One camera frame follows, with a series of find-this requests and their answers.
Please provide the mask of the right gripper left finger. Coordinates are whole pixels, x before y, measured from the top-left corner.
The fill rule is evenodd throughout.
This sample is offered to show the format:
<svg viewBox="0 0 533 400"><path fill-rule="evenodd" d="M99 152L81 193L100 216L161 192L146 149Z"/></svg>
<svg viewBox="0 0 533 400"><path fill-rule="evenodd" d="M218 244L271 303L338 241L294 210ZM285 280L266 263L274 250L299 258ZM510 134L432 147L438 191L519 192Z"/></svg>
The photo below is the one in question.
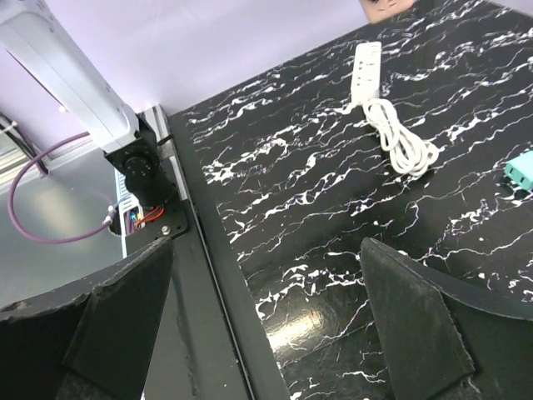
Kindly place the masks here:
<svg viewBox="0 0 533 400"><path fill-rule="evenodd" d="M162 238L1 310L3 399L139 399L173 263Z"/></svg>

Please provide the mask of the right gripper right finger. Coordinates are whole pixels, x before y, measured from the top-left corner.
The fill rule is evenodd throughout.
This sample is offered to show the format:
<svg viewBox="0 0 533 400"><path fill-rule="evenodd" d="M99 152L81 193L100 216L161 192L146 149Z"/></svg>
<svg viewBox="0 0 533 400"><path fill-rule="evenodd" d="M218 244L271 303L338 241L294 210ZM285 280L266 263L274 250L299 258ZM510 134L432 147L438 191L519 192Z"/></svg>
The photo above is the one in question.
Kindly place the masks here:
<svg viewBox="0 0 533 400"><path fill-rule="evenodd" d="M397 399L530 399L532 305L373 238L361 270Z"/></svg>

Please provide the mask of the beige cube adapter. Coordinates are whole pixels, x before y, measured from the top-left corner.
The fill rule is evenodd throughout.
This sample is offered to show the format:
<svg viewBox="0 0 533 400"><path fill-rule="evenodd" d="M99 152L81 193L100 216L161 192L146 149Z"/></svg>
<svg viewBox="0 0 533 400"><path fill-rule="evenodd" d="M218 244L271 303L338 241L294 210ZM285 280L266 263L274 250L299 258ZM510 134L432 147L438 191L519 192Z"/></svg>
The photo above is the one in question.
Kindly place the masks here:
<svg viewBox="0 0 533 400"><path fill-rule="evenodd" d="M367 21L375 24L410 9L416 0L360 0L359 3Z"/></svg>

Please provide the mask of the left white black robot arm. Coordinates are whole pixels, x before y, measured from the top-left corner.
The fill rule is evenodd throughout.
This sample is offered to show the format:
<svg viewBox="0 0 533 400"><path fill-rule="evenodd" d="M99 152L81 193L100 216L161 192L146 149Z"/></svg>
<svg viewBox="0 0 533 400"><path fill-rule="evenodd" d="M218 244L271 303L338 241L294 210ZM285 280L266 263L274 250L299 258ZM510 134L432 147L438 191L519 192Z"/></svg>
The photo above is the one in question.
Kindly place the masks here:
<svg viewBox="0 0 533 400"><path fill-rule="evenodd" d="M82 123L143 207L174 198L177 188L162 168L156 134L112 89L46 2L3 1L1 44Z"/></svg>

